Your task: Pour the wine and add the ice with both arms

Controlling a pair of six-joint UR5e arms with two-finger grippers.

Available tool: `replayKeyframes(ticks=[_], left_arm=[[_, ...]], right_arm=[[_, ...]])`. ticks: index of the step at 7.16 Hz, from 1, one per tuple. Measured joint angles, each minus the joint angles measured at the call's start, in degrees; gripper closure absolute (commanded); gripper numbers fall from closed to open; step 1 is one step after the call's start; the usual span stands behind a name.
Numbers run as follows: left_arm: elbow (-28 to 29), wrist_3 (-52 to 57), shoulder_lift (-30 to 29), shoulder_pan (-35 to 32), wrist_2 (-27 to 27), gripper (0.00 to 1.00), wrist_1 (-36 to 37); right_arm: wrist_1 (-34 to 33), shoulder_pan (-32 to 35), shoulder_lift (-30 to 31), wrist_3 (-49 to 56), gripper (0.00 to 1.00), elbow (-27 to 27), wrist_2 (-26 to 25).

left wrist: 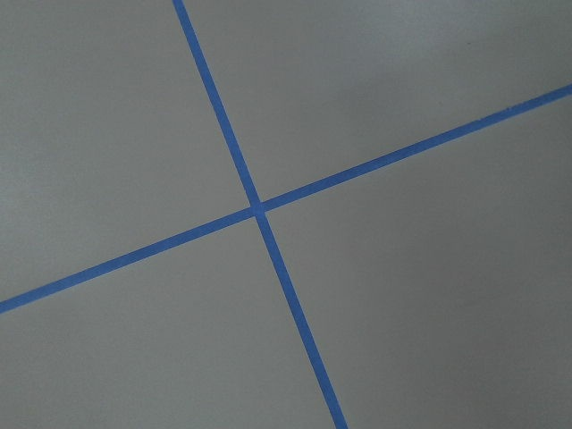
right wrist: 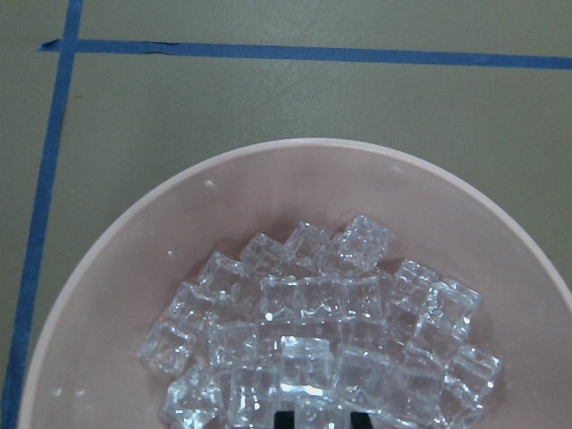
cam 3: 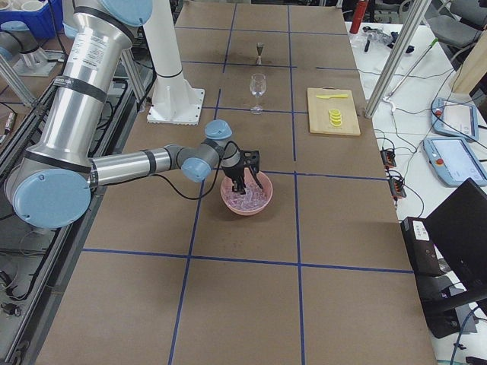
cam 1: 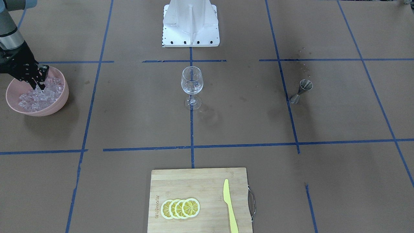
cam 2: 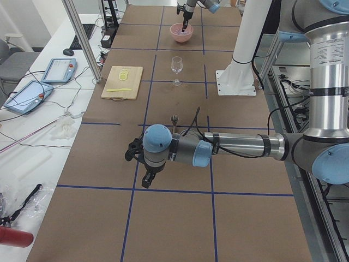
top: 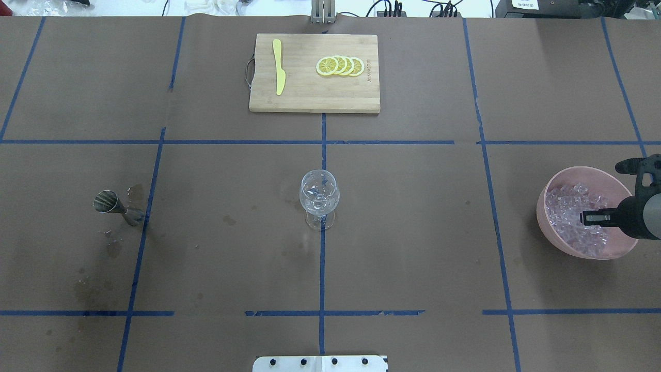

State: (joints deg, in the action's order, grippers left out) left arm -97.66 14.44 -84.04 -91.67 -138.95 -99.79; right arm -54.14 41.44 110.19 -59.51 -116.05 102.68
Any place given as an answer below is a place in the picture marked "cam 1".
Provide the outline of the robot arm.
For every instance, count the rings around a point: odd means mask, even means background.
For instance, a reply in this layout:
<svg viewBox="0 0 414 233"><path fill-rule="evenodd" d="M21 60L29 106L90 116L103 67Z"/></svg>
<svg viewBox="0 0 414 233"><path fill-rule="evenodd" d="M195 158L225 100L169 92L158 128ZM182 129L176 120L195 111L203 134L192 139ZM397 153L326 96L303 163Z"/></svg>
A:
<svg viewBox="0 0 414 233"><path fill-rule="evenodd" d="M33 8L37 0L2 0L0 2L0 72L30 84L32 89L45 89L48 65L35 59L9 12Z"/></svg>

